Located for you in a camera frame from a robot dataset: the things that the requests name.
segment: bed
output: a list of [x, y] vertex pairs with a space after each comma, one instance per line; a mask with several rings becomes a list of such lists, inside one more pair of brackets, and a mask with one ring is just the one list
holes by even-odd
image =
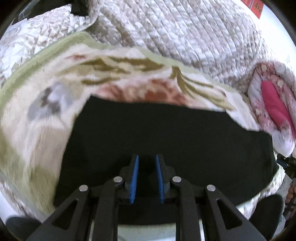
[[[0, 42], [1, 87], [34, 54], [66, 35], [85, 30], [98, 42], [145, 48], [179, 60], [210, 75], [217, 82], [231, 86], [242, 100], [243, 107], [238, 109], [247, 113], [247, 119], [253, 120], [250, 126], [244, 127], [259, 129], [245, 94], [256, 63], [273, 61], [277, 56], [266, 44], [260, 24], [250, 17], [252, 13], [244, 5], [223, 0], [202, 0], [198, 3], [90, 0], [88, 9], [89, 16], [73, 16], [70, 14], [71, 5], [66, 5], [10, 26]], [[284, 171], [280, 168], [264, 190], [239, 205], [238, 209], [250, 218], [256, 203], [274, 194], [283, 178]], [[5, 180], [1, 182], [1, 192], [19, 214], [45, 218], [32, 211], [21, 196], [15, 195]], [[165, 229], [168, 235], [163, 238], [172, 237], [173, 226], [166, 226]], [[125, 230], [120, 229], [119, 233], [122, 232], [122, 237], [126, 239]]]

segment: brown floral pattern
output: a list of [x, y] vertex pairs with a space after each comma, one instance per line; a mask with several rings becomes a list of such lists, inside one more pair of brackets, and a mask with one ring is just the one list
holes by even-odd
[[102, 85], [93, 94], [119, 102], [157, 102], [187, 105], [188, 98], [179, 90], [172, 79], [151, 79], [140, 85], [120, 87], [116, 83]]
[[74, 60], [79, 60], [79, 59], [85, 59], [86, 56], [82, 54], [72, 54], [70, 56], [67, 56], [65, 59], [74, 59]]

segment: pink fabric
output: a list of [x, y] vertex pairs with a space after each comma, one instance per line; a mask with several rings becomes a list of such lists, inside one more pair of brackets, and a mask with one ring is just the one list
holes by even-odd
[[[261, 83], [270, 81], [278, 95], [275, 95], [274, 89], [271, 91], [273, 98], [277, 100], [271, 101], [269, 109], [270, 115], [265, 108]], [[264, 93], [266, 105], [269, 103], [266, 100], [268, 94]], [[256, 65], [255, 72], [248, 89], [248, 97], [252, 109], [258, 119], [261, 128], [272, 136], [274, 149], [284, 156], [290, 156], [295, 148], [295, 127], [296, 127], [296, 81], [294, 74], [284, 64], [279, 62], [260, 63]], [[281, 108], [275, 103], [281, 100]]]
[[273, 82], [270, 80], [263, 81], [261, 83], [261, 92], [265, 109], [277, 125], [278, 129], [281, 129], [283, 124], [289, 122], [292, 129], [292, 135], [295, 138], [295, 127], [293, 121], [287, 107], [279, 97]]

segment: tool handle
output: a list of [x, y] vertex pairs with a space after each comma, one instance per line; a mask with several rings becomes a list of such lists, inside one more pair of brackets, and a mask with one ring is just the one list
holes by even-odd
[[[296, 187], [296, 178], [293, 178], [293, 186]], [[286, 205], [285, 210], [283, 212], [283, 216], [286, 220], [289, 220], [294, 212], [294, 207], [296, 206], [296, 194], [293, 194], [291, 201]]]

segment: pink pillow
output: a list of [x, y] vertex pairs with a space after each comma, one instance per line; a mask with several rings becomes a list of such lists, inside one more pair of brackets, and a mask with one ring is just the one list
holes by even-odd
[[292, 122], [290, 113], [285, 104], [280, 99], [273, 83], [269, 80], [265, 80], [261, 83], [261, 92], [265, 109], [270, 115], [270, 118], [275, 122], [278, 129], [285, 122], [289, 122], [293, 137], [295, 138], [295, 127]]

